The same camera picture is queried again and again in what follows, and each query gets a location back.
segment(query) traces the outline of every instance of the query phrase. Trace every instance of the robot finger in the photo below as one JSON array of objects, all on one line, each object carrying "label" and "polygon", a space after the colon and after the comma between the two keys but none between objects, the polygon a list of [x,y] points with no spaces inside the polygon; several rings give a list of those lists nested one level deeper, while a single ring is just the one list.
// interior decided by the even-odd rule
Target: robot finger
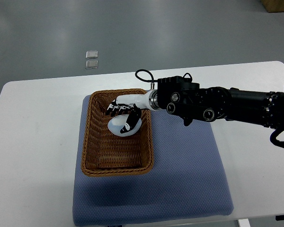
[{"label": "robot finger", "polygon": [[116,115],[116,113],[119,111],[120,106],[115,106],[110,114],[111,117],[114,117]]}]

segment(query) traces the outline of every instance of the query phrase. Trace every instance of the blue cushion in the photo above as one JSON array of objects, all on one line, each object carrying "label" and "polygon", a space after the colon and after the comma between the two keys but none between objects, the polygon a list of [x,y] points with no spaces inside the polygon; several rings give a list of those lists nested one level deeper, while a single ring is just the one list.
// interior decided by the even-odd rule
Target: blue cushion
[{"label": "blue cushion", "polygon": [[75,225],[121,225],[229,215],[233,204],[210,123],[152,112],[153,169],[87,177],[80,168],[89,96],[83,100],[73,195]]}]

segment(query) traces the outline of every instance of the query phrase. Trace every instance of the wicker basket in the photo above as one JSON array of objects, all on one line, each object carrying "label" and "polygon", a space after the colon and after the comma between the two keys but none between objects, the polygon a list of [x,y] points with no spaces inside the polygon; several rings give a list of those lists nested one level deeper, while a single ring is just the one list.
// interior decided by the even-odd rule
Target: wicker basket
[{"label": "wicker basket", "polygon": [[128,137],[112,134],[105,116],[109,104],[119,95],[145,94],[142,89],[104,90],[89,98],[81,160],[87,176],[119,176],[145,174],[153,166],[151,113],[142,110],[142,126]]}]

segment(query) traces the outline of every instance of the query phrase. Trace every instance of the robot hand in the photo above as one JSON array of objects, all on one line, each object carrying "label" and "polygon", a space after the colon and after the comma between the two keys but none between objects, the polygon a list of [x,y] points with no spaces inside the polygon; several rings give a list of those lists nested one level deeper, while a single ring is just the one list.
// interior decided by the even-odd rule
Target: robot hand
[{"label": "robot hand", "polygon": [[117,136],[130,136],[135,134],[141,126],[141,110],[159,110],[156,103],[157,90],[150,90],[146,94],[132,94],[118,96],[109,105],[106,115],[114,117],[108,128]]}]

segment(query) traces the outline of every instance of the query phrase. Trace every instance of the white object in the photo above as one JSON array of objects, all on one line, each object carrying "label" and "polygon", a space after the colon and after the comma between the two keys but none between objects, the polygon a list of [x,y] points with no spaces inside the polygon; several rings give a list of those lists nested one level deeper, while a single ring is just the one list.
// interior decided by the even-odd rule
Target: white object
[{"label": "white object", "polygon": [[248,219],[240,219],[238,220],[239,227],[250,227],[250,223]]},{"label": "white object", "polygon": [[86,52],[86,59],[97,58],[97,57],[98,57],[98,51],[87,51]]},{"label": "white object", "polygon": [[123,114],[123,115],[119,115],[116,116],[114,118],[112,118],[109,122],[108,122],[108,129],[116,136],[121,136],[121,137],[125,137],[125,136],[131,136],[134,135],[141,127],[142,125],[142,121],[141,118],[138,120],[138,123],[136,124],[136,126],[126,132],[126,133],[121,133],[120,130],[125,126],[127,130],[129,130],[130,126],[126,123],[126,120],[128,118],[128,114]]},{"label": "white object", "polygon": [[96,69],[98,68],[98,60],[89,60],[86,61],[86,69]]},{"label": "white object", "polygon": [[136,106],[140,109],[149,109],[152,111],[156,111],[158,109],[151,106],[151,103],[149,101],[149,98],[151,98],[151,95],[156,92],[155,90],[149,90],[146,94],[132,94],[132,95],[123,95],[118,96],[115,100],[117,104],[126,104],[133,106],[136,104]]},{"label": "white object", "polygon": [[[284,65],[277,61],[152,71],[155,79],[186,72],[202,88],[284,89]],[[97,90],[133,87],[149,89],[149,84],[129,72],[15,81],[3,87],[0,227],[73,227],[72,196],[82,101]],[[229,183],[233,213],[126,226],[166,226],[284,214],[284,149],[270,143],[273,130],[225,120],[211,124]]]}]

